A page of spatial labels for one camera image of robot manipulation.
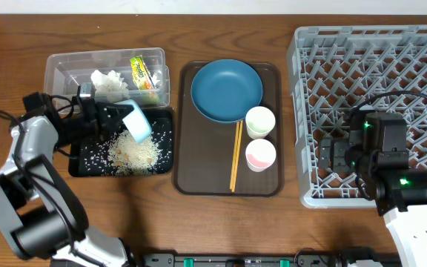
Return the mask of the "white cup green inside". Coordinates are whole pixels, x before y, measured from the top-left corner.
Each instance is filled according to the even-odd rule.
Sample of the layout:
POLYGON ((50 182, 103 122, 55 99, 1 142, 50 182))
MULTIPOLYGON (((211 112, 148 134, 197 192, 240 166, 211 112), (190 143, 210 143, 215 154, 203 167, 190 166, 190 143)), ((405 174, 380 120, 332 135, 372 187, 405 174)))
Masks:
POLYGON ((274 113, 263 106, 250 109, 245 117, 247 133, 252 139, 263 139, 274 129, 274 113))

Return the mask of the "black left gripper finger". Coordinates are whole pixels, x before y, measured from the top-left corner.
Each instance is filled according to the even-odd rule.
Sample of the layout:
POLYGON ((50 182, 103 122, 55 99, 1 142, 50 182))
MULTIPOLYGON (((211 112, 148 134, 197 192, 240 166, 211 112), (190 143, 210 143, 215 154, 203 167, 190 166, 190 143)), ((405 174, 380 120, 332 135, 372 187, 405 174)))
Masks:
POLYGON ((98 140, 108 141, 115 132, 117 132, 122 126, 123 122, 121 119, 108 120, 102 122, 99 125, 98 140))
POLYGON ((128 114, 134 111, 134 107, 132 105, 101 103, 100 111, 101 111, 102 117, 125 118, 128 114))

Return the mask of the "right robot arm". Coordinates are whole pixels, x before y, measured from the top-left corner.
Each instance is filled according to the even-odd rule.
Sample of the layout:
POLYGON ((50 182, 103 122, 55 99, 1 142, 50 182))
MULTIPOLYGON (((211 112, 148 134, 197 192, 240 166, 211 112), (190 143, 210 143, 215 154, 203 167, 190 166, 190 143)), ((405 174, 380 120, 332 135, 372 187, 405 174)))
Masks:
POLYGON ((403 266, 427 266, 427 171, 411 168, 407 124, 399 113, 359 110, 346 138, 320 141, 318 166, 353 172, 360 194, 376 204, 403 266))

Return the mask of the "light blue bowl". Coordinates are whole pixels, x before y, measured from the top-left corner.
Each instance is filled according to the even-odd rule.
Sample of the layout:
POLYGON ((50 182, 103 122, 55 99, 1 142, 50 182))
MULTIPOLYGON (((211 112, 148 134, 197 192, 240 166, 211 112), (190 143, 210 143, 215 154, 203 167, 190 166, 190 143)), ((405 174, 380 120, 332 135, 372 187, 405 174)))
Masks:
POLYGON ((122 121, 137 143, 144 142, 152 134, 152 128, 141 108, 132 99, 116 102, 116 105, 130 105, 133 107, 133 111, 122 121))

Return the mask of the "green yellow snack wrapper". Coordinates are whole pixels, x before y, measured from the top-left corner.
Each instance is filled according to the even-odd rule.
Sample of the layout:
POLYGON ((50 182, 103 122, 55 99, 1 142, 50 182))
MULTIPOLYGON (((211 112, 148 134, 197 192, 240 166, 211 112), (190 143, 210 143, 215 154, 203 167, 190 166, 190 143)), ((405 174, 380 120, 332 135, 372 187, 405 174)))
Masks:
POLYGON ((145 64, 142 56, 135 56, 130 59, 133 83, 137 86, 146 105, 158 105, 161 98, 158 90, 162 87, 160 72, 151 73, 145 64))

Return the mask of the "white cup pink inside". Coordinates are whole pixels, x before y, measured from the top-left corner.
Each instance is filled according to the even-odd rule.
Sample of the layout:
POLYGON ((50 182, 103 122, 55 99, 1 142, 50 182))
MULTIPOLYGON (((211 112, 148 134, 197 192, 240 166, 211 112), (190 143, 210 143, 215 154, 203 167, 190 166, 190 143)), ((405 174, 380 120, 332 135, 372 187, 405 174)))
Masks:
POLYGON ((261 172, 271 167, 276 160, 277 152, 274 145, 266 139, 255 139, 245 149, 248 167, 253 172, 261 172))

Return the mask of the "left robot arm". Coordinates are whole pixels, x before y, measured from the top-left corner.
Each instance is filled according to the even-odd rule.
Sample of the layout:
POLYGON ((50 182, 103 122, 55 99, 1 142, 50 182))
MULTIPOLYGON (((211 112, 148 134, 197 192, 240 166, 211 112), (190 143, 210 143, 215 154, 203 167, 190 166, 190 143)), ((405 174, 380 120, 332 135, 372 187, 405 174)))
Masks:
POLYGON ((105 141, 130 116, 132 104, 69 99, 60 116, 53 96, 23 98, 25 114, 10 121, 12 144, 0 168, 0 232, 22 260, 49 260, 52 266, 137 266, 120 237, 110 237, 88 222, 80 200, 53 166, 53 155, 88 137, 105 141))

